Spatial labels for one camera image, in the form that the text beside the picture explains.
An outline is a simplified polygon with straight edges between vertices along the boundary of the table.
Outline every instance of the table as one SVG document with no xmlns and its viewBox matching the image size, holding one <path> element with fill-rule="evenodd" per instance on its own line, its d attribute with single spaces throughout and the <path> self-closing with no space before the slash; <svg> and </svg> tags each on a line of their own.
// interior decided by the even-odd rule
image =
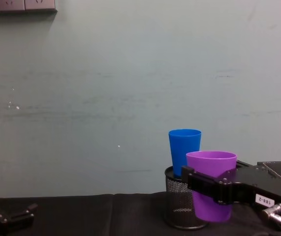
<svg viewBox="0 0 281 236">
<path fill-rule="evenodd" d="M 263 232 L 260 236 L 267 232 L 281 236 L 262 226 L 252 209 L 242 205 L 234 205 L 227 223 L 199 231 L 171 228 L 162 218 L 165 193 L 0 199 L 0 207 L 8 212 L 32 203 L 39 205 L 33 227 L 11 236 L 253 236 Z"/>
</svg>

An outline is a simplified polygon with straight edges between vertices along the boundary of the mesh pencil holder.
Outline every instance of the mesh pencil holder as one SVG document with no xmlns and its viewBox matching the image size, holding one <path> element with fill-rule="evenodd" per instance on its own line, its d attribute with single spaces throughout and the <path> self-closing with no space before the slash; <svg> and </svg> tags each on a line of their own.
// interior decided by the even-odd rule
<svg viewBox="0 0 281 236">
<path fill-rule="evenodd" d="M 192 191 L 187 183 L 173 175 L 173 167 L 165 170 L 166 206 L 164 220 L 182 230 L 198 230 L 207 223 L 198 219 L 194 212 Z"/>
</svg>

